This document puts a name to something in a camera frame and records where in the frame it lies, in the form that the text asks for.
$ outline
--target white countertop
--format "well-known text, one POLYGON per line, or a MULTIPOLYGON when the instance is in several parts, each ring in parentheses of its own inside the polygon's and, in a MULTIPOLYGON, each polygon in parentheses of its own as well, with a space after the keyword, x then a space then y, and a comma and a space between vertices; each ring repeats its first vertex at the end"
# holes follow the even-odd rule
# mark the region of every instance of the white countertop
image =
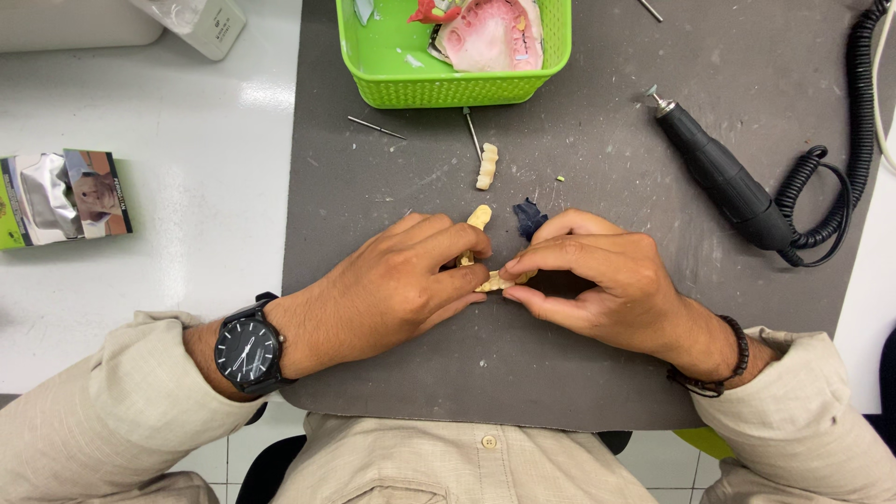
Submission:
MULTIPOLYGON (((170 32, 146 47, 0 55, 0 153, 111 151, 134 224, 0 253, 0 394, 95 352, 134 310, 211 318, 279 292, 301 2, 240 4, 248 24, 219 63, 170 32)), ((835 339, 869 413, 896 326, 894 216, 896 177, 882 172, 835 339)))

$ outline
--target green plastic basket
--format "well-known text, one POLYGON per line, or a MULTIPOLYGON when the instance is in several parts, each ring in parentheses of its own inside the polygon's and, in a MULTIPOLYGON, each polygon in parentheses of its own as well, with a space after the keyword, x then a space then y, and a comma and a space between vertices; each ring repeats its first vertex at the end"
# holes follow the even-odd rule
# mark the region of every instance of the green plastic basket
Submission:
POLYGON ((528 100, 566 65, 573 50, 572 0, 538 0, 544 28, 542 70, 459 74, 426 52, 432 25, 406 22, 417 0, 375 0, 367 26, 354 0, 336 0, 342 59, 361 98, 378 109, 504 105, 528 100), (423 66, 414 66, 406 57, 423 66))

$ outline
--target shirt sleeve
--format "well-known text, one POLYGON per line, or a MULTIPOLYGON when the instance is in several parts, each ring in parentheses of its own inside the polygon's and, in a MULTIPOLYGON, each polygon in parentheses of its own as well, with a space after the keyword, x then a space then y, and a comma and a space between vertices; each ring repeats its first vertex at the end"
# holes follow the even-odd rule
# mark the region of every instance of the shirt sleeve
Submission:
POLYGON ((187 501, 209 500, 207 485, 183 484, 194 478, 159 477, 238 430, 264 399, 232 402, 206 383, 183 345, 184 328, 197 322, 137 312, 99 352, 0 410, 0 500, 140 500, 166 484, 187 501))
POLYGON ((896 458, 849 405, 846 368, 828 335, 747 333, 783 357, 722 397, 694 396, 697 412, 737 456, 723 462, 703 501, 896 500, 896 458))

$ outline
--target white container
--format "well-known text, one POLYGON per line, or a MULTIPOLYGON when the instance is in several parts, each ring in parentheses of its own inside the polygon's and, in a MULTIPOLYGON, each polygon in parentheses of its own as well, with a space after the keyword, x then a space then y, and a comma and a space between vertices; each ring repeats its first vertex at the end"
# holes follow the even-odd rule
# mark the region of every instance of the white container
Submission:
POLYGON ((131 0, 131 3, 215 61, 227 55, 246 26, 246 15, 233 0, 131 0))
POLYGON ((141 46, 162 30, 127 0, 0 0, 0 53, 141 46))

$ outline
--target gray work mat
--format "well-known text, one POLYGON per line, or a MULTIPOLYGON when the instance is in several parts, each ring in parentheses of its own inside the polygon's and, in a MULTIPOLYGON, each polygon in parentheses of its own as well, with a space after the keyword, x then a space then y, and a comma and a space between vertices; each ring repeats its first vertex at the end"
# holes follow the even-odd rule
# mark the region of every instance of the gray work mat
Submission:
MULTIPOLYGON (((870 196, 837 257, 791 269, 721 220, 652 109, 633 99, 657 83, 772 189, 811 144, 826 144, 829 161, 845 166, 844 44, 870 2, 652 3, 665 22, 635 0, 573 2, 566 68, 526 103, 473 110, 479 141, 501 156, 495 183, 482 192, 461 111, 367 106, 340 58, 334 2, 305 2, 283 293, 316 281, 411 210, 462 221, 489 204, 495 255, 487 265, 497 269, 525 246, 511 206, 536 196, 550 215, 577 207, 648 232, 683 294, 744 326, 833 334, 870 196)), ((889 94, 883 103, 892 103, 889 94)), ((797 223, 820 219, 837 188, 830 173, 813 178, 797 223)), ((535 280, 574 289, 550 274, 535 280)), ((492 294, 417 340, 303 378, 283 395, 310 411, 348 415, 584 431, 701 425, 687 393, 666 381, 666 367, 540 322, 492 294)))

